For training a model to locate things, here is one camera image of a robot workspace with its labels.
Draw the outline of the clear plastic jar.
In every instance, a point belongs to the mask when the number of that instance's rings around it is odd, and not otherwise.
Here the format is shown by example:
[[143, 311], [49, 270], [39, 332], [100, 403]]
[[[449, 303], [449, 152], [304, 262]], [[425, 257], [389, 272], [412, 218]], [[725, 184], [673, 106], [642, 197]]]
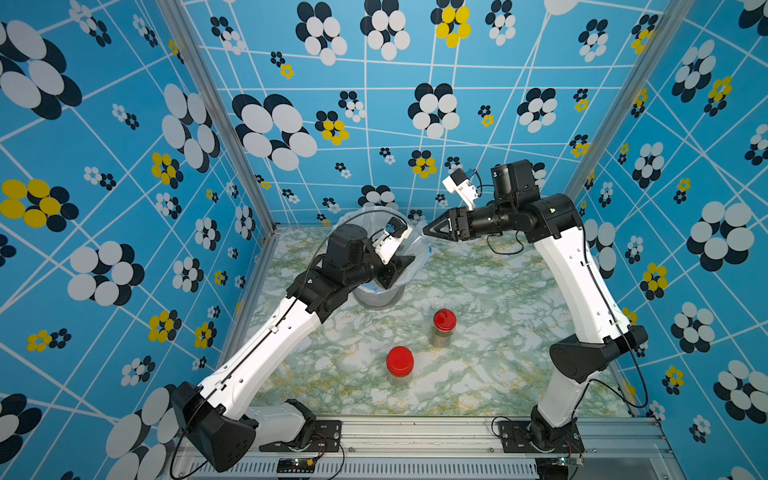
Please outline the clear plastic jar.
[[414, 260], [413, 255], [394, 255], [386, 265], [382, 265], [379, 269], [376, 274], [376, 282], [384, 289], [391, 289]]

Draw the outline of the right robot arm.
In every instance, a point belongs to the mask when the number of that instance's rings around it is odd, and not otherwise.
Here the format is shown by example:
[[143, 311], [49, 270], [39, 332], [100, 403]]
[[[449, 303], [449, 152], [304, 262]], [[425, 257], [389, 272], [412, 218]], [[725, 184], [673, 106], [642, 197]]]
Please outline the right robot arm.
[[528, 160], [497, 165], [491, 177], [494, 197], [478, 206], [479, 194], [469, 175], [453, 171], [443, 185], [464, 204], [445, 211], [423, 232], [453, 242], [521, 232], [554, 275], [574, 332], [550, 347], [554, 372], [528, 427], [533, 447], [551, 452], [575, 431], [575, 412], [588, 386], [613, 361], [645, 343], [648, 334], [631, 323], [610, 294], [572, 200], [564, 194], [542, 196]]

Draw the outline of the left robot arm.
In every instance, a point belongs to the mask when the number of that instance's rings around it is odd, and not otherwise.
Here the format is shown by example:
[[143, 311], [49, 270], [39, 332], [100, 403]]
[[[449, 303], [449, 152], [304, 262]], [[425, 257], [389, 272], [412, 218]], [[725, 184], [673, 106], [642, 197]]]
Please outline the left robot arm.
[[398, 252], [413, 231], [393, 216], [380, 229], [343, 223], [298, 274], [266, 323], [229, 360], [199, 384], [180, 383], [171, 404], [182, 438], [217, 472], [236, 465], [253, 447], [276, 442], [302, 449], [313, 440], [315, 415], [300, 401], [252, 409], [251, 402], [285, 358], [359, 286], [391, 288], [414, 261]]

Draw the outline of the white bin liner bag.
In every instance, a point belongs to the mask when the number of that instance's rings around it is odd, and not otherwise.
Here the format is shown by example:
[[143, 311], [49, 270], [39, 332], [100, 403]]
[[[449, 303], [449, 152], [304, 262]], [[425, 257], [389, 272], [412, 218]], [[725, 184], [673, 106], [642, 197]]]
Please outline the white bin liner bag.
[[411, 220], [404, 214], [398, 212], [396, 209], [384, 206], [366, 206], [357, 211], [350, 212], [341, 217], [341, 219], [334, 225], [334, 230], [346, 225], [353, 225], [360, 227], [364, 230], [366, 238], [372, 247], [372, 236], [379, 232], [389, 221], [392, 216], [399, 216], [403, 220], [406, 220], [412, 227], [413, 232], [410, 236], [400, 245], [395, 255], [413, 255], [415, 260], [407, 267], [400, 279], [394, 284], [393, 287], [404, 286], [410, 282], [418, 273], [418, 271], [426, 264], [431, 256], [431, 247], [429, 241], [422, 234], [423, 228], [426, 226], [424, 220], [416, 221]]

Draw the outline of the far red-lid jar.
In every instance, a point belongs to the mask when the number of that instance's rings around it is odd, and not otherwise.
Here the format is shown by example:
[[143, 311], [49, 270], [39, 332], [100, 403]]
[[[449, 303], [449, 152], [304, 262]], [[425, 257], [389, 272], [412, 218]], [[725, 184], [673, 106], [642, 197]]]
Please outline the far red-lid jar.
[[451, 343], [457, 325], [455, 313], [449, 309], [438, 310], [433, 315], [429, 341], [435, 348], [444, 348]]

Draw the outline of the red-lid jar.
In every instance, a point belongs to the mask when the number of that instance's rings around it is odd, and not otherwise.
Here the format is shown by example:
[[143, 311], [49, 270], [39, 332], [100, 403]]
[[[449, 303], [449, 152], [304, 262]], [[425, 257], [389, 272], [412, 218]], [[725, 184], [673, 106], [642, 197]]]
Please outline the red-lid jar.
[[435, 348], [444, 348], [451, 343], [457, 325], [455, 313], [449, 309], [438, 310], [433, 315], [429, 341]]
[[394, 384], [407, 384], [415, 366], [412, 352], [405, 346], [395, 346], [386, 357], [386, 369]]

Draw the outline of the near red-lid jar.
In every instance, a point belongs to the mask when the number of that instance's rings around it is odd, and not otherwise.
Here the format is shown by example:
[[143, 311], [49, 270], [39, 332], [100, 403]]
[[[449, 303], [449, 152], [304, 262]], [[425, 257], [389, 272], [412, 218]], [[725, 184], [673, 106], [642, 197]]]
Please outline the near red-lid jar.
[[405, 346], [395, 346], [386, 357], [386, 369], [394, 384], [407, 384], [415, 366], [412, 352]]

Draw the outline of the left circuit board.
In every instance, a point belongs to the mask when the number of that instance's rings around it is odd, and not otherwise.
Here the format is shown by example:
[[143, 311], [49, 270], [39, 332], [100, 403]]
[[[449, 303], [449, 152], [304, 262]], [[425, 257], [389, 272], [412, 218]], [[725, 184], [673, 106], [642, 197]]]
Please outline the left circuit board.
[[280, 458], [276, 474], [288, 476], [311, 476], [314, 474], [316, 461], [313, 458]]

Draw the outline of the circuit board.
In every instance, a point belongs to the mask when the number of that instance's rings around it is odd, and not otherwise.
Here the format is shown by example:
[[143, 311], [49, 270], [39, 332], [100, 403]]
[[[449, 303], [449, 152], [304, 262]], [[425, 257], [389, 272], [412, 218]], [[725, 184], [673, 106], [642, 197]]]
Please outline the circuit board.
[[572, 479], [584, 465], [582, 458], [537, 458], [536, 470], [541, 480]]
[[314, 474], [316, 461], [313, 458], [280, 458], [276, 474], [288, 476], [311, 476]]

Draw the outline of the right circuit board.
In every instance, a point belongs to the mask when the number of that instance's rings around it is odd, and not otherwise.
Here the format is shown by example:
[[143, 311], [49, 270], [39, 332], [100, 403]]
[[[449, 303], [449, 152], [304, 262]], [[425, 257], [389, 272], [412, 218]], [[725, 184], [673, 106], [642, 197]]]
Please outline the right circuit board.
[[572, 479], [584, 465], [582, 458], [537, 458], [536, 470], [541, 480]]

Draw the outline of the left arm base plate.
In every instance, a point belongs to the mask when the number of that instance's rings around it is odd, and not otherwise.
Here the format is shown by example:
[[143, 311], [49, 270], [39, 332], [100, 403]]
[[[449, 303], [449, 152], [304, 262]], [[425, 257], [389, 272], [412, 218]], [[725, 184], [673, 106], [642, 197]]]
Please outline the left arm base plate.
[[337, 419], [316, 420], [311, 434], [302, 435], [301, 439], [307, 439], [306, 444], [299, 445], [296, 442], [273, 442], [258, 447], [260, 452], [287, 453], [338, 453], [339, 441], [342, 436], [343, 422]]

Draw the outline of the aluminium front rail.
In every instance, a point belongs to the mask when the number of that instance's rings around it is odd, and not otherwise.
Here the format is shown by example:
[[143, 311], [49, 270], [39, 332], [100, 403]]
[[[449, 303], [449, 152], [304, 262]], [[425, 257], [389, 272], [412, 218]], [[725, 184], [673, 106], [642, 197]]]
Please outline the aluminium front rail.
[[[505, 453], [490, 417], [342, 416], [338, 453], [268, 453], [251, 449], [217, 472], [192, 448], [174, 460], [184, 479], [540, 479], [537, 458], [582, 458], [572, 479], [682, 479], [685, 474], [659, 423], [650, 418], [577, 422], [584, 452]], [[276, 474], [280, 458], [313, 458], [311, 476]]]

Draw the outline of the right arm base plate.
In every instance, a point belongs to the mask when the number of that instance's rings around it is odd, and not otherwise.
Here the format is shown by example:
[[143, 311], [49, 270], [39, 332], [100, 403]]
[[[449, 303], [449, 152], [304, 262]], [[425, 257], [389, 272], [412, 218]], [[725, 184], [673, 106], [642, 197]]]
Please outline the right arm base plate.
[[503, 419], [491, 426], [505, 453], [557, 454], [574, 456], [584, 452], [574, 422], [552, 428], [546, 422]]

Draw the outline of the right aluminium corner post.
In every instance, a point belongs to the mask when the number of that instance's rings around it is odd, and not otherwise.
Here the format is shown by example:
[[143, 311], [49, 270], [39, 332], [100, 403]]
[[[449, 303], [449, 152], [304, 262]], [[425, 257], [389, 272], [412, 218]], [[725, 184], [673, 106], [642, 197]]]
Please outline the right aluminium corner post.
[[602, 155], [624, 122], [632, 101], [645, 87], [651, 74], [656, 70], [658, 63], [666, 53], [694, 4], [694, 0], [669, 1], [667, 7], [661, 13], [660, 23], [655, 30], [654, 37], [630, 70], [615, 100], [608, 109], [604, 120], [601, 122], [595, 134], [595, 139], [591, 141], [588, 153], [580, 161], [564, 190], [564, 194], [575, 205], [579, 203], [578, 197], [587, 178], [597, 167]]

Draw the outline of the aluminium corner post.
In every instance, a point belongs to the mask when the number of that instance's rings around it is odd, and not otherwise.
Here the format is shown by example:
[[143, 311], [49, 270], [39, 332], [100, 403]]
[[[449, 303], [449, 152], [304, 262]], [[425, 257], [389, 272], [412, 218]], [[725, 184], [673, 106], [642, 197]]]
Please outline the aluminium corner post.
[[216, 89], [213, 77], [204, 60], [203, 51], [195, 41], [192, 24], [186, 18], [183, 3], [181, 1], [159, 0], [157, 4], [173, 39], [185, 55], [185, 62], [191, 78], [211, 115], [223, 146], [227, 149], [235, 172], [253, 202], [255, 212], [266, 231], [265, 237], [270, 239], [275, 234], [276, 224], [263, 195], [259, 191], [255, 174], [246, 158], [235, 128], [228, 119], [228, 111]]
[[630, 70], [615, 100], [608, 109], [604, 120], [601, 122], [595, 134], [595, 139], [591, 141], [588, 153], [580, 161], [564, 190], [564, 194], [575, 205], [579, 203], [578, 197], [587, 178], [597, 167], [602, 155], [624, 122], [632, 101], [645, 87], [651, 74], [656, 70], [658, 63], [666, 53], [694, 4], [694, 0], [669, 1], [667, 7], [661, 13], [660, 23], [655, 30], [654, 37]]

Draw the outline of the left aluminium corner post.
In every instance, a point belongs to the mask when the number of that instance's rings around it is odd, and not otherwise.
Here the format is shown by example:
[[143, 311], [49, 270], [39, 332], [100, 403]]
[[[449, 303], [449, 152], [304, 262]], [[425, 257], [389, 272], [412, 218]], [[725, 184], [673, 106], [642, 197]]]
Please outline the left aluminium corner post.
[[235, 128], [228, 119], [228, 111], [216, 89], [213, 77], [204, 60], [203, 51], [195, 41], [192, 24], [186, 18], [183, 3], [181, 1], [159, 0], [157, 4], [173, 39], [185, 55], [185, 62], [191, 78], [211, 115], [223, 146], [227, 149], [235, 172], [253, 202], [255, 212], [266, 231], [265, 237], [270, 239], [275, 234], [276, 224], [263, 195], [259, 191], [255, 174], [246, 158]]

